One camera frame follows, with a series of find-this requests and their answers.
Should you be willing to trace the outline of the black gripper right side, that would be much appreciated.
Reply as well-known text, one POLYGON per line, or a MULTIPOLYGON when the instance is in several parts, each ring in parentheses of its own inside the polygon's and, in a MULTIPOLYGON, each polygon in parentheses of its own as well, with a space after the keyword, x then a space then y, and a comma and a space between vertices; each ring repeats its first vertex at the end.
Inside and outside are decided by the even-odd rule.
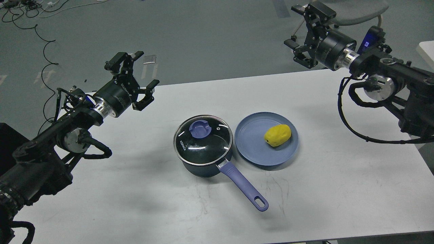
MULTIPOLYGON (((310 2, 306 5, 296 4, 291 6, 291 10, 303 17, 294 29, 294 33, 305 23, 311 27, 328 27, 331 20, 337 16, 336 11, 322 2, 310 2)), ((313 68, 320 63, 326 68, 336 71, 343 67, 349 68, 357 58, 356 40, 335 30, 326 32, 325 37, 317 45, 316 54, 312 45, 301 46, 292 39, 285 40, 284 45, 292 49, 293 60, 305 68, 313 68)))

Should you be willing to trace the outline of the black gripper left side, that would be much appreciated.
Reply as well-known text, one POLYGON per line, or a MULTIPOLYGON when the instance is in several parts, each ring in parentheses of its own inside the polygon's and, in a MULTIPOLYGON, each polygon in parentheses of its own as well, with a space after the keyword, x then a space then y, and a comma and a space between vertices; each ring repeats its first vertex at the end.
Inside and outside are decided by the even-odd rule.
POLYGON ((155 100, 154 89, 160 81, 153 79, 145 88, 140 88, 133 75, 134 62, 143 55, 143 51, 133 54, 118 52, 105 62, 104 69, 112 74, 113 79, 99 89, 94 94, 94 98, 109 106, 110 116, 114 118, 121 116, 130 105, 133 110, 142 111, 155 100), (137 101, 140 94, 144 97, 137 101))

